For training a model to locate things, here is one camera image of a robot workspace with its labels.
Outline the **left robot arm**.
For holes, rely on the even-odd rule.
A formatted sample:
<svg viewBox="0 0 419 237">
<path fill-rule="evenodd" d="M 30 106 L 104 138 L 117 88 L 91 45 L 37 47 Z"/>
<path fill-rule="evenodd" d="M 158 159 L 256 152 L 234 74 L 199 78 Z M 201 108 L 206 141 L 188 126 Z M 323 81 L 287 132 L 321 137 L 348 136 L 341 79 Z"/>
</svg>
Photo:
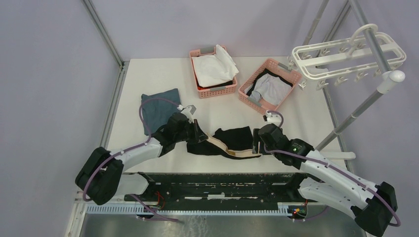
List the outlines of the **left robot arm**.
<svg viewBox="0 0 419 237">
<path fill-rule="evenodd" d="M 126 170 L 171 152 L 177 143 L 197 144 L 208 138 L 190 112 L 174 113 L 166 124 L 138 145 L 117 152 L 104 147 L 94 149 L 75 183 L 83 191 L 84 201 L 103 205 L 117 193 Z"/>
</svg>

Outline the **white clip hanger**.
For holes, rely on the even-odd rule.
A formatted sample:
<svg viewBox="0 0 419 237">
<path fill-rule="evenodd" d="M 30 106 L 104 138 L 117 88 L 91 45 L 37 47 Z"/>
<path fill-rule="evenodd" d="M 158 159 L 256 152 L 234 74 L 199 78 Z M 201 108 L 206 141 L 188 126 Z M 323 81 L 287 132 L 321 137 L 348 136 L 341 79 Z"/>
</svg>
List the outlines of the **white clip hanger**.
<svg viewBox="0 0 419 237">
<path fill-rule="evenodd" d="M 295 47 L 288 57 L 288 68 L 299 71 L 304 77 L 300 88 L 305 88 L 307 80 L 315 81 L 316 89 L 320 90 L 328 85 L 329 79 L 334 79 L 335 86 L 338 86 L 351 74 L 356 74 L 355 81 L 367 76 L 369 71 L 374 71 L 375 76 L 380 75 L 382 70 L 367 45 L 364 30 L 372 31 L 391 70 L 406 61 L 406 53 L 392 37 L 379 32 L 376 24 L 366 24 L 349 38 Z"/>
</svg>

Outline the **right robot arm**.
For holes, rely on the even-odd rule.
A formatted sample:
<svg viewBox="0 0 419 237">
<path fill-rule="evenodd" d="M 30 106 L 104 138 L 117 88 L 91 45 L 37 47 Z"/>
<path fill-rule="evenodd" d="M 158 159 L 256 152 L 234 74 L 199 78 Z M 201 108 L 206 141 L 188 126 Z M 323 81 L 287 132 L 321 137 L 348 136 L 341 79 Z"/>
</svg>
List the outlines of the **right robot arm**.
<svg viewBox="0 0 419 237">
<path fill-rule="evenodd" d="M 309 143 L 288 139 L 271 123 L 253 131 L 253 147 L 292 166 L 295 174 L 285 188 L 291 201 L 313 200 L 341 211 L 367 233 L 381 237 L 389 226 L 400 226 L 395 189 L 387 182 L 376 184 L 338 166 Z"/>
</svg>

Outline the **black underwear beige waistband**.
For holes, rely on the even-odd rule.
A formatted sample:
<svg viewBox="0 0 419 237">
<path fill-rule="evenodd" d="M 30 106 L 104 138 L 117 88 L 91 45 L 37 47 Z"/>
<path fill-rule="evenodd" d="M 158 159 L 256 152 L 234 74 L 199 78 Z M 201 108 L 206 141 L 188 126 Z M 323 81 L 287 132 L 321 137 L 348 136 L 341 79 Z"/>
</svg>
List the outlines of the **black underwear beige waistband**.
<svg viewBox="0 0 419 237">
<path fill-rule="evenodd" d="M 208 140 L 197 144 L 187 144 L 187 152 L 203 156 L 223 156 L 241 160 L 258 158 L 252 152 L 253 136 L 249 126 L 222 130 L 219 128 Z"/>
</svg>

